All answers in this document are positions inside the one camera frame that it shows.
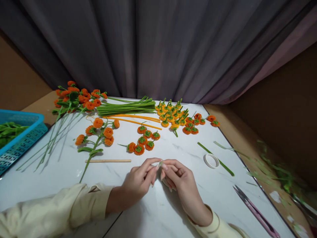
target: hand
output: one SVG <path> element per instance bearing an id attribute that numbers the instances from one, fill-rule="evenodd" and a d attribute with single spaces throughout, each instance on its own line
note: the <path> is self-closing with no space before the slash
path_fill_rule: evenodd
<path id="1" fill-rule="evenodd" d="M 199 226 L 210 225 L 213 220 L 212 213 L 199 195 L 193 172 L 177 160 L 165 160 L 161 166 L 161 180 L 165 177 L 168 186 L 178 191 L 186 214 Z"/>
<path id="2" fill-rule="evenodd" d="M 133 167 L 121 187 L 114 187 L 109 195 L 106 212 L 122 212 L 136 204 L 147 192 L 156 179 L 159 166 L 151 164 L 162 159 L 149 158 L 139 167 Z"/>

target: cardboard wall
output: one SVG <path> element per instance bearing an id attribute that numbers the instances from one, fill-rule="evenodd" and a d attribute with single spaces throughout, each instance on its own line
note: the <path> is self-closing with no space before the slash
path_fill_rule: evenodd
<path id="1" fill-rule="evenodd" d="M 317 189 L 317 43 L 250 88 L 230 108 Z"/>
<path id="2" fill-rule="evenodd" d="M 52 89 L 0 31 L 0 109 L 20 111 Z"/>

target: white tape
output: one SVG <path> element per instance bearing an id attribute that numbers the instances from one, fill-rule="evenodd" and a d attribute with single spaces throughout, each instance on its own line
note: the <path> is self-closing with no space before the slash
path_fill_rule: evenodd
<path id="1" fill-rule="evenodd" d="M 213 158 L 214 162 L 212 164 L 215 164 L 215 165 L 211 165 L 208 162 L 208 160 L 207 160 L 208 157 Z M 217 168 L 219 166 L 219 159 L 216 156 L 214 156 L 213 154 L 205 154 L 204 161 L 205 161 L 206 165 L 208 165 L 208 167 L 210 167 L 212 169 L 215 169 L 215 168 Z"/>

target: scissors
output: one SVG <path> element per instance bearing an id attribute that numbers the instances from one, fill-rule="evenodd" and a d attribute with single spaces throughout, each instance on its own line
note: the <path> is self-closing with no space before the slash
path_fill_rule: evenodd
<path id="1" fill-rule="evenodd" d="M 280 238 L 280 234 L 271 226 L 271 224 L 265 219 L 265 217 L 260 213 L 260 211 L 253 205 L 247 195 L 242 192 L 242 190 L 236 185 L 236 188 L 233 187 L 237 194 L 240 196 L 242 201 L 247 205 L 253 215 L 257 218 L 257 220 L 261 223 L 264 229 L 268 232 L 268 234 L 273 238 Z"/>

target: orange flower bouquet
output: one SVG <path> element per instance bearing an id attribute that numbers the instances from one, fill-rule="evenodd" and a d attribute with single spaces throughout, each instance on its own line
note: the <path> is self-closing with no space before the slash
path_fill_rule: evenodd
<path id="1" fill-rule="evenodd" d="M 111 124 L 113 125 L 113 122 L 110 122 L 107 120 L 107 122 L 104 123 L 104 121 L 101 118 L 96 118 L 95 121 L 93 122 L 93 125 L 86 128 L 85 132 L 86 132 L 87 136 L 79 135 L 77 137 L 76 142 L 75 142 L 75 145 L 77 145 L 77 146 L 79 146 L 81 144 L 87 144 L 87 143 L 93 144 L 93 148 L 85 146 L 85 147 L 81 147 L 78 149 L 78 152 L 82 152 L 82 151 L 89 152 L 89 158 L 88 158 L 85 170 L 83 172 L 83 175 L 82 175 L 79 183 L 81 183 L 81 181 L 85 175 L 85 172 L 88 168 L 88 165 L 89 165 L 91 158 L 93 158 L 97 153 L 103 151 L 103 149 L 97 149 L 97 147 L 103 143 L 106 146 L 111 146 L 113 144 L 113 142 L 114 142 L 113 130 L 112 130 L 112 128 L 108 127 L 108 125 L 111 125 Z M 88 140 L 88 136 L 91 136 L 91 135 L 98 136 L 96 142 Z"/>

